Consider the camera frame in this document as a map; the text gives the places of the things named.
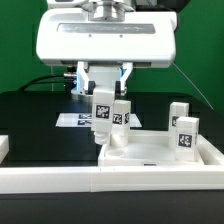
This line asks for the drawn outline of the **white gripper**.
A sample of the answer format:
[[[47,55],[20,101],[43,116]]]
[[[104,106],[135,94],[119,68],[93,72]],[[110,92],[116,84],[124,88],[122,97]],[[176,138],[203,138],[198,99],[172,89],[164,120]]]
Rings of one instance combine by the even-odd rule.
[[[122,65],[115,93],[124,96],[126,81],[136,67],[167,68],[175,59],[174,32],[177,14],[130,12],[125,20],[90,21],[82,9],[52,9],[41,18],[36,52],[47,65],[77,66],[78,89],[92,95],[94,82],[87,74],[89,64]]]

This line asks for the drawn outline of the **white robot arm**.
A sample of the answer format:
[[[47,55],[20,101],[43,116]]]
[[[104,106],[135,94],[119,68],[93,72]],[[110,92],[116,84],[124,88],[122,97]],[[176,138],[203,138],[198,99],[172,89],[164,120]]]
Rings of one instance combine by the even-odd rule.
[[[36,52],[48,66],[73,67],[75,94],[97,86],[125,94],[135,68],[168,68],[178,13],[191,0],[46,0]]]

